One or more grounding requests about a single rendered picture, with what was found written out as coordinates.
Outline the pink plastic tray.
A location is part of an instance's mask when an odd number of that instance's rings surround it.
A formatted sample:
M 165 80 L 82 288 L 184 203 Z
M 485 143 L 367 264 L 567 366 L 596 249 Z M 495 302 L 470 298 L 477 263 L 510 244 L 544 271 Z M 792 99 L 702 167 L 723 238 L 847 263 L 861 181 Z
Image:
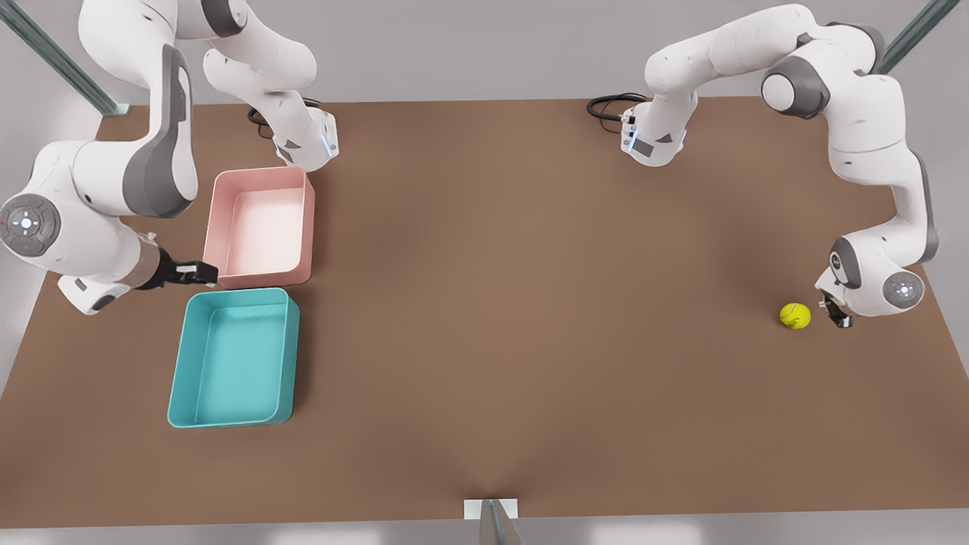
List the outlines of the pink plastic tray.
M 225 289 L 308 282 L 315 208 L 301 168 L 225 170 L 214 180 L 203 259 Z

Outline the teal plastic tray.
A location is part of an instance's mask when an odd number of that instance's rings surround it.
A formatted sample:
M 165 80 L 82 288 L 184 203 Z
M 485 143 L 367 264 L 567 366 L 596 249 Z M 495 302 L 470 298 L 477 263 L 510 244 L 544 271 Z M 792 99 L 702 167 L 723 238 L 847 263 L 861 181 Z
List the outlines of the teal plastic tray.
M 187 430 L 288 421 L 300 320 L 283 288 L 194 294 L 185 307 L 169 424 Z

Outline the silver frame post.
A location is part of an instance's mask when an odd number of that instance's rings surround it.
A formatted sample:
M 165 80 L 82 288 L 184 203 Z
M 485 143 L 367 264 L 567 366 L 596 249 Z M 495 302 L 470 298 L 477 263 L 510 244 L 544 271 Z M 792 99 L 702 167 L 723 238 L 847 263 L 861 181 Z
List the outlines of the silver frame post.
M 465 520 L 478 520 L 478 545 L 524 545 L 513 521 L 519 518 L 517 499 L 463 501 Z
M 115 102 L 94 82 L 87 72 L 72 59 L 15 0 L 0 0 L 0 21 L 3 21 L 24 44 L 53 69 L 103 117 L 120 117 L 130 113 L 130 104 Z
M 948 17 L 951 11 L 955 10 L 955 7 L 961 1 L 929 0 L 916 17 L 887 46 L 882 59 L 876 63 L 872 73 L 886 75 L 892 72 L 942 20 Z

